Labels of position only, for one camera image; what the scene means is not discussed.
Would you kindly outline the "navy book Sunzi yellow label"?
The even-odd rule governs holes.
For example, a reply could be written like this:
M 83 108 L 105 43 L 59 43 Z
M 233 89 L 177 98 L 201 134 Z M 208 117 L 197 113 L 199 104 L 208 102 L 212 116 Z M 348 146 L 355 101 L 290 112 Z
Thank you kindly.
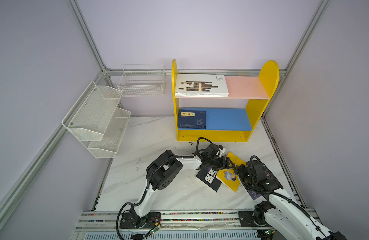
M 206 111 L 180 110 L 177 126 L 179 129 L 206 129 Z

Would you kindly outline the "black book white lettering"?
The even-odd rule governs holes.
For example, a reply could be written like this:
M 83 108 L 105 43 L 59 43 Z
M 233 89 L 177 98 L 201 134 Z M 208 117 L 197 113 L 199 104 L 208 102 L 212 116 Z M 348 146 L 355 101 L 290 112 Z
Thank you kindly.
M 221 186 L 221 181 L 216 177 L 216 175 L 217 171 L 208 166 L 201 168 L 197 173 L 196 178 L 217 192 Z

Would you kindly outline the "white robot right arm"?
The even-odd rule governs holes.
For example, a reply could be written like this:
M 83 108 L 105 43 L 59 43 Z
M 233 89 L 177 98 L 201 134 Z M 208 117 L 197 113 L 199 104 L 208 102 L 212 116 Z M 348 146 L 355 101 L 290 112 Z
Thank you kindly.
M 256 156 L 233 169 L 247 191 L 265 198 L 255 205 L 252 223 L 258 227 L 269 225 L 287 240 L 345 240 L 341 232 L 333 232 L 314 219 L 292 200 L 279 180 Z

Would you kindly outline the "dark purple illustrated book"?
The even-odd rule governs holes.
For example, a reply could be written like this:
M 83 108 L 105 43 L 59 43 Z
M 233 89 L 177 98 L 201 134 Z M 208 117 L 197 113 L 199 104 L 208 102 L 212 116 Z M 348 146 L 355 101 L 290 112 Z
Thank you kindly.
M 253 190 L 249 187 L 246 188 L 247 193 L 250 195 L 250 197 L 255 201 L 258 198 L 260 198 L 262 195 L 260 194 L 260 190 Z

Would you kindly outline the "yellow book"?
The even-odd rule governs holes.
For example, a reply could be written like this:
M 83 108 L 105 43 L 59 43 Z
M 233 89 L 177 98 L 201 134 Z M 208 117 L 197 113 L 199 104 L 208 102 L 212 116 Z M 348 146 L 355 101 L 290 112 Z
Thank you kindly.
M 239 157 L 234 155 L 232 152 L 229 152 L 227 154 L 227 157 L 232 161 L 233 164 L 235 164 L 235 167 L 239 167 L 240 165 L 243 165 L 246 167 L 246 163 L 241 160 Z M 230 190 L 237 192 L 240 186 L 240 179 L 238 175 L 234 173 L 234 169 L 223 169 L 219 170 L 216 178 L 221 181 L 223 185 L 225 185 Z

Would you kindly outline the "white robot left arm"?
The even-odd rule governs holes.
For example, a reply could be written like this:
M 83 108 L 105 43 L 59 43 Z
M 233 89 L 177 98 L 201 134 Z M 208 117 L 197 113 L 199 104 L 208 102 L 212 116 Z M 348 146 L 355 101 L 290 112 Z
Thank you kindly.
M 212 142 L 204 150 L 196 145 L 191 155 L 181 156 L 166 150 L 146 168 L 146 182 L 140 198 L 135 203 L 125 203 L 119 213 L 130 218 L 133 228 L 144 227 L 158 192 L 168 187 L 180 171 L 200 170 L 203 167 L 214 171 L 235 168 L 236 164 L 224 153 L 223 146 Z

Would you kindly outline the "white book La Dame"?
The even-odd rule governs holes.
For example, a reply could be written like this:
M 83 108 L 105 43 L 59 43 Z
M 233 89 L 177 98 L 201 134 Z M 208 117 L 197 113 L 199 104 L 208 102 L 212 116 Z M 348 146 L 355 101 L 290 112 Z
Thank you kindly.
M 229 91 L 224 75 L 177 75 L 176 97 L 227 98 Z

